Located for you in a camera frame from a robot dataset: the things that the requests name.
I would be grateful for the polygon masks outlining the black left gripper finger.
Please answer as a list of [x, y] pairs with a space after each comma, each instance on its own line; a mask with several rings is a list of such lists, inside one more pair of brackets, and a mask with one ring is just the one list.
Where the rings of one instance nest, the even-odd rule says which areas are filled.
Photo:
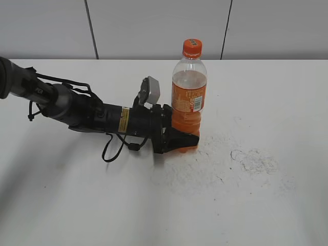
[[181, 148], [196, 147], [198, 142], [199, 136], [169, 127], [163, 135], [162, 152], [168, 153]]

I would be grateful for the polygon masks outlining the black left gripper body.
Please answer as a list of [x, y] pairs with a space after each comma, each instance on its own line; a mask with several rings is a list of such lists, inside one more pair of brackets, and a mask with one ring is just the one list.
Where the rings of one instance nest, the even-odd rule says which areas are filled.
[[128, 135], [150, 139], [154, 153], [173, 150], [170, 146], [171, 129], [172, 108], [167, 104], [156, 104], [150, 109], [137, 105], [129, 111]]

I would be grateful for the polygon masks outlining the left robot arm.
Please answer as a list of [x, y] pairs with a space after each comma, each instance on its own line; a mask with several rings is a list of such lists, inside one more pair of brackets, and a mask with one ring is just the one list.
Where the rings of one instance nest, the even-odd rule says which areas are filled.
[[129, 150], [139, 151], [148, 139], [153, 152], [167, 153], [198, 145], [199, 136], [172, 127], [172, 108], [158, 104], [159, 82], [143, 79], [130, 108], [105, 104], [87, 83], [46, 76], [1, 58], [1, 98], [9, 94], [35, 103], [45, 117], [85, 133], [117, 137]]

